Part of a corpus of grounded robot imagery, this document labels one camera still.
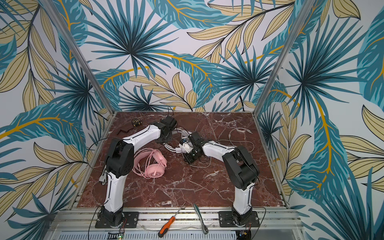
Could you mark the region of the pink cat-ear headphones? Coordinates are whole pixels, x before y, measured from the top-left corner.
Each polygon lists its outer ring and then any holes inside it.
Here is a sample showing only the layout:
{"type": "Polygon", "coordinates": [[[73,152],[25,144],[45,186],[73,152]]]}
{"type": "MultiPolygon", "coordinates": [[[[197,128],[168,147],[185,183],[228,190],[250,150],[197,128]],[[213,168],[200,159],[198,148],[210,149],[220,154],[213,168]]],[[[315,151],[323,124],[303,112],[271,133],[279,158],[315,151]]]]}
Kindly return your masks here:
{"type": "Polygon", "coordinates": [[[165,173],[167,163],[160,150],[145,148],[135,153],[133,172],[145,179],[160,178],[165,173]]]}

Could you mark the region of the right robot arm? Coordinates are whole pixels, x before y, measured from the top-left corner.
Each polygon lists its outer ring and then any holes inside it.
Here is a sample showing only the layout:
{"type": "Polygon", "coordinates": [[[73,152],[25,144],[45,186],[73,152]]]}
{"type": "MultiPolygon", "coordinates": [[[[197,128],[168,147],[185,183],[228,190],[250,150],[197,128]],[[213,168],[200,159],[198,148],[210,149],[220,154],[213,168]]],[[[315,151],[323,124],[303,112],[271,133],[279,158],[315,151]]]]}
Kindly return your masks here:
{"type": "Polygon", "coordinates": [[[179,147],[189,164],[202,156],[217,159],[225,164],[229,178],[235,186],[232,219],[235,225],[245,225],[252,214],[252,187],[260,173],[251,153],[243,146],[230,147],[204,140],[197,132],[180,140],[179,147]]]}

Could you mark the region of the metal pliers tool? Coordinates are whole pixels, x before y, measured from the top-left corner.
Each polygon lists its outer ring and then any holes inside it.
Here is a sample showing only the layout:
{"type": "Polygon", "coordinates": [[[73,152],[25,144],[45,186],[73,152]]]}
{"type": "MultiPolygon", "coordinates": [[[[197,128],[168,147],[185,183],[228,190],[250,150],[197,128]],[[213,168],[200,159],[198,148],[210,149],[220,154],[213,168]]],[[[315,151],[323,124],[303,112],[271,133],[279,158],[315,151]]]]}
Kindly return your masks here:
{"type": "Polygon", "coordinates": [[[199,220],[200,220],[200,223],[201,223],[201,226],[202,226],[202,231],[203,231],[204,235],[207,235],[209,233],[209,229],[208,229],[208,227],[204,223],[203,216],[202,216],[202,214],[200,212],[200,209],[199,209],[199,207],[198,207],[198,205],[196,203],[193,203],[193,207],[194,207],[194,210],[195,210],[195,212],[197,213],[197,215],[199,217],[199,220]]]}

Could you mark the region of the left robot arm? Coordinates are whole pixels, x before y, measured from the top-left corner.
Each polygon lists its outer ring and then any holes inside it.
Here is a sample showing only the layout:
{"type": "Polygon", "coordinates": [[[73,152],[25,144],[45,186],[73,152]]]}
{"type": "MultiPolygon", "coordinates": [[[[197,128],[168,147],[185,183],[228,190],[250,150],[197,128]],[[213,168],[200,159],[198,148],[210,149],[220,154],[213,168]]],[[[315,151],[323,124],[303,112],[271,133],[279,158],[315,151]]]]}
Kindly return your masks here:
{"type": "Polygon", "coordinates": [[[168,143],[176,126],[177,121],[167,116],[131,136],[111,142],[103,173],[108,181],[107,194],[101,207],[101,218],[108,225],[117,228],[124,222],[123,192],[130,172],[145,179],[164,175],[168,161],[161,151],[143,147],[152,141],[168,143]]]}

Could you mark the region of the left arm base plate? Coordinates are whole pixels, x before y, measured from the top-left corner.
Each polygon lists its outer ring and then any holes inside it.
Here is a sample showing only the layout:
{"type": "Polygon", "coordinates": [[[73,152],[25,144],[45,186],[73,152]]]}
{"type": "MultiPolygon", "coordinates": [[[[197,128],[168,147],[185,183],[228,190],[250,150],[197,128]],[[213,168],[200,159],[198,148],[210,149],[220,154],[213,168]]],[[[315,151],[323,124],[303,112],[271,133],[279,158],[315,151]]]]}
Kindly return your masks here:
{"type": "Polygon", "coordinates": [[[139,219],[139,212],[118,212],[111,214],[104,211],[98,214],[96,229],[135,229],[139,219]]]}

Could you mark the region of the white headphones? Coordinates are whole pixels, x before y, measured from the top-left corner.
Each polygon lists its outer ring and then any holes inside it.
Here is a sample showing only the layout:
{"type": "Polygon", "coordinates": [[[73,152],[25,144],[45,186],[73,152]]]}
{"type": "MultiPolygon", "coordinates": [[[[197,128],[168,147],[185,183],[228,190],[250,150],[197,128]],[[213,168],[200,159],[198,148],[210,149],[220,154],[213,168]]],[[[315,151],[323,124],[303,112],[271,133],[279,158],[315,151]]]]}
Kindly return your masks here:
{"type": "Polygon", "coordinates": [[[183,142],[188,142],[191,145],[193,145],[191,140],[190,140],[191,134],[192,134],[192,132],[187,131],[183,127],[178,127],[173,134],[173,140],[168,144],[164,144],[164,147],[167,150],[169,150],[170,152],[177,153],[177,154],[183,154],[183,153],[181,153],[181,149],[179,147],[179,144],[181,144],[183,142]]]}

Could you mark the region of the black hex key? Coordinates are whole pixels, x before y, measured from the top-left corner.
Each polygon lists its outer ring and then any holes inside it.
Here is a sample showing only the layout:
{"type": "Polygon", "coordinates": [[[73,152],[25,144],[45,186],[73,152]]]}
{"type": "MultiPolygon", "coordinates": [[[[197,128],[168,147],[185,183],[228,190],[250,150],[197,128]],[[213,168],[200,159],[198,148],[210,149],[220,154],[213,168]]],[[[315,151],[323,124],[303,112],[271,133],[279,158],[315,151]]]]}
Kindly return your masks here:
{"type": "Polygon", "coordinates": [[[120,129],[117,133],[117,136],[120,134],[128,134],[133,128],[130,128],[128,130],[120,129]]]}

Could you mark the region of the silver adjustable wrench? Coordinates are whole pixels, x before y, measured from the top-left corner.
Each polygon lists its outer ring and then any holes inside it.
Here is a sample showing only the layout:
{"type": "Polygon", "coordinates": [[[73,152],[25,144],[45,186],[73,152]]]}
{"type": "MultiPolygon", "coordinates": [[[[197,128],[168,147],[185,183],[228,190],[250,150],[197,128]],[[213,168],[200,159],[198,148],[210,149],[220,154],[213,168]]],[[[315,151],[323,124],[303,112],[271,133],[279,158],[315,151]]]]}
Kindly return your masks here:
{"type": "Polygon", "coordinates": [[[108,181],[107,173],[106,172],[102,172],[101,176],[99,177],[99,183],[101,185],[105,185],[107,181],[108,181]]]}

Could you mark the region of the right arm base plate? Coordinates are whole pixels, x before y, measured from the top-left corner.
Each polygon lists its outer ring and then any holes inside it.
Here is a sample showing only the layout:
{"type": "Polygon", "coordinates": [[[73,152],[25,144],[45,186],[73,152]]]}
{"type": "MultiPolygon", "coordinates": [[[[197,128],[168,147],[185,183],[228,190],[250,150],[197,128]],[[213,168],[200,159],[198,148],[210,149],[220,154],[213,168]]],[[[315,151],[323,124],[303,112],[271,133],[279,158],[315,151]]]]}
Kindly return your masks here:
{"type": "Polygon", "coordinates": [[[243,215],[239,215],[236,211],[220,211],[219,224],[221,228],[235,228],[235,227],[251,227],[260,226],[260,218],[256,211],[248,211],[243,215]]]}

